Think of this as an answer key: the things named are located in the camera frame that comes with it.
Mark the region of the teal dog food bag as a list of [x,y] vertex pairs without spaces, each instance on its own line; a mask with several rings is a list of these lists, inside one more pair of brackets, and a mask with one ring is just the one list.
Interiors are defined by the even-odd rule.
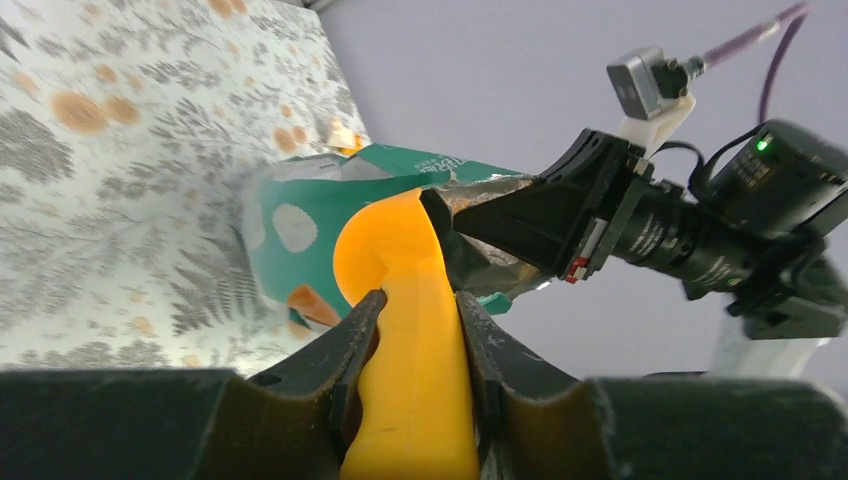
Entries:
[[527,175],[455,156],[374,144],[350,157],[316,154],[261,167],[241,190],[239,233],[262,306],[325,331],[351,309],[333,254],[362,208],[433,188],[457,213],[527,185]]

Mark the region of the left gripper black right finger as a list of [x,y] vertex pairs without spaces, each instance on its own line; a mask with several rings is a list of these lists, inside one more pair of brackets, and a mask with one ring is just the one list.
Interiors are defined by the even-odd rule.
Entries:
[[576,379],[456,296],[487,479],[843,479],[847,406],[795,380]]

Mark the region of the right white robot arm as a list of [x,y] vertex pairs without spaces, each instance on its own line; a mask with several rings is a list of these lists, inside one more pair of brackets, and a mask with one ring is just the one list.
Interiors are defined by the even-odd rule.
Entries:
[[549,168],[426,189],[453,289],[514,298],[588,279],[612,257],[732,296],[713,375],[798,376],[847,325],[827,235],[847,218],[847,155],[772,119],[698,156],[686,185],[646,148],[586,129]]

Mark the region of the yellow plastic scoop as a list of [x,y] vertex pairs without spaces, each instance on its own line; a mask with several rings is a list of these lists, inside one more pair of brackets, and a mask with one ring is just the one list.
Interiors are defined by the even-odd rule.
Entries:
[[477,479],[472,389],[458,308],[419,188],[372,203],[334,251],[349,303],[373,289],[387,302],[358,380],[362,421],[343,479]]

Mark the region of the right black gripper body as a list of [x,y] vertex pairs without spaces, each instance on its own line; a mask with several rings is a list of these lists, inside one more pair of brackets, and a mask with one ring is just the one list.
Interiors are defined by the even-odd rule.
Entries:
[[645,149],[615,135],[585,128],[571,147],[544,171],[543,226],[549,238],[539,270],[559,279],[599,256],[598,223],[608,231],[627,189],[644,175]]

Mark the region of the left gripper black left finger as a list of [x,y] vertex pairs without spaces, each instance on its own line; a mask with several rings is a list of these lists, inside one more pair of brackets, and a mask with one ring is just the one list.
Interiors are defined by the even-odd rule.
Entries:
[[362,419],[356,383],[386,304],[243,378],[229,370],[1,376],[5,479],[335,479]]

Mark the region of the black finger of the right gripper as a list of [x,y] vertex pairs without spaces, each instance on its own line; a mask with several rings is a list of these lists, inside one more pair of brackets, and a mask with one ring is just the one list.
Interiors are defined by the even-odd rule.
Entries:
[[445,185],[424,190],[420,201],[451,272],[493,265],[499,252],[540,272],[566,272],[583,224],[583,190],[562,179]]

